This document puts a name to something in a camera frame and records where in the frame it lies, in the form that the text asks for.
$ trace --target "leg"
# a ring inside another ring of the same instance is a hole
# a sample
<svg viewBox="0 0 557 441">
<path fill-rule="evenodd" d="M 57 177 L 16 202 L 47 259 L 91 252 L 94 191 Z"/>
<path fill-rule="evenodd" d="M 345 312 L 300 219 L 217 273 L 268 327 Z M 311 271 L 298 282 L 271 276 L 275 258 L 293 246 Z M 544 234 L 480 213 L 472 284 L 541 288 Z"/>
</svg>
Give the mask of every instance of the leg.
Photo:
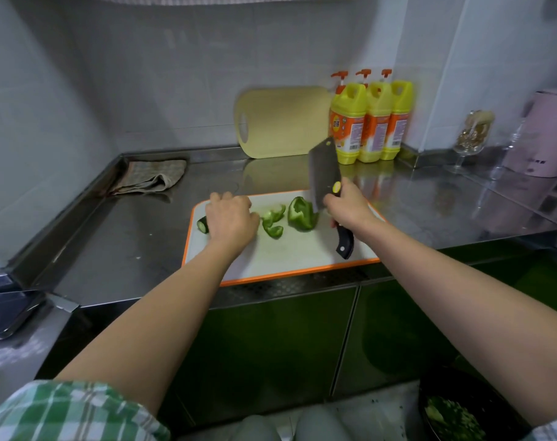
<svg viewBox="0 0 557 441">
<path fill-rule="evenodd" d="M 267 418 L 252 415 L 240 423 L 230 441 L 281 441 L 280 436 Z"/>
<path fill-rule="evenodd" d="M 313 406 L 303 412 L 297 423 L 296 441 L 351 441 L 346 428 L 324 406 Z"/>
</svg>

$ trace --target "plaid sleeve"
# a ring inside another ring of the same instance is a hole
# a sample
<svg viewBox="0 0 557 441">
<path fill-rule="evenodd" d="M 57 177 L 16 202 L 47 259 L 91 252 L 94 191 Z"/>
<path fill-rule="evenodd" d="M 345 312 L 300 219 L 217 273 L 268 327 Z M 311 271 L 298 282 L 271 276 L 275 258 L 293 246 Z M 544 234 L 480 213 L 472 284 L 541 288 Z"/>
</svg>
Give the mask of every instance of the plaid sleeve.
<svg viewBox="0 0 557 441">
<path fill-rule="evenodd" d="M 524 441 L 557 441 L 557 420 L 550 424 L 536 427 L 524 438 Z"/>
<path fill-rule="evenodd" d="M 0 441 L 168 441 L 145 407 L 109 385 L 36 380 L 0 405 Z"/>
</svg>

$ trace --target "hand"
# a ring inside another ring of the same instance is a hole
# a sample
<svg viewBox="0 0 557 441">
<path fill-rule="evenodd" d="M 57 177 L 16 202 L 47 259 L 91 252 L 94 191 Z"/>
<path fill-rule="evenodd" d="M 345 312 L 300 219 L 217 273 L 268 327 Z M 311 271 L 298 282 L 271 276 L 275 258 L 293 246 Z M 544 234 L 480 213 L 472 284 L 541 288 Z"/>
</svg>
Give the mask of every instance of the hand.
<svg viewBox="0 0 557 441">
<path fill-rule="evenodd" d="M 348 178 L 342 178 L 340 197 L 327 194 L 323 203 L 333 217 L 332 227 L 337 221 L 356 234 L 364 225 L 377 221 L 360 189 Z"/>
<path fill-rule="evenodd" d="M 237 257 L 256 235 L 260 216 L 250 213 L 252 203 L 247 196 L 233 196 L 230 192 L 219 196 L 213 192 L 210 200 L 205 206 L 210 243 L 221 245 Z"/>
</svg>

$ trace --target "knife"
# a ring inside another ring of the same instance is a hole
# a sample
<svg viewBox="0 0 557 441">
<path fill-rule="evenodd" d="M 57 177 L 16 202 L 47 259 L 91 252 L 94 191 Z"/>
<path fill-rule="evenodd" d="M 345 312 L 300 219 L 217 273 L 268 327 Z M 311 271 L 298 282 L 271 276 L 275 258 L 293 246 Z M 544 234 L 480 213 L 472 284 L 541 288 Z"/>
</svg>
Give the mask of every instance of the knife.
<svg viewBox="0 0 557 441">
<path fill-rule="evenodd" d="M 312 192 L 313 210 L 324 209 L 323 198 L 332 193 L 340 196 L 342 176 L 335 151 L 334 138 L 327 138 L 309 151 L 309 187 Z M 335 249 L 347 260 L 354 251 L 354 234 L 344 226 L 335 224 L 338 230 L 338 247 Z"/>
</svg>

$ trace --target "pink appliance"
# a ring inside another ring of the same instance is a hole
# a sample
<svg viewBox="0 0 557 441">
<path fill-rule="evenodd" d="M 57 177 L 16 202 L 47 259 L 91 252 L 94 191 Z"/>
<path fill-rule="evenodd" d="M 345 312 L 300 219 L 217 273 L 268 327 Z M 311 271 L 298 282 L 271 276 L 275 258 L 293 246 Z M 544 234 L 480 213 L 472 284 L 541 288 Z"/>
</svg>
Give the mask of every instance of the pink appliance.
<svg viewBox="0 0 557 441">
<path fill-rule="evenodd" d="M 552 178 L 557 176 L 557 89 L 537 91 L 532 102 L 521 131 L 534 139 L 515 143 L 503 165 L 525 175 Z"/>
</svg>

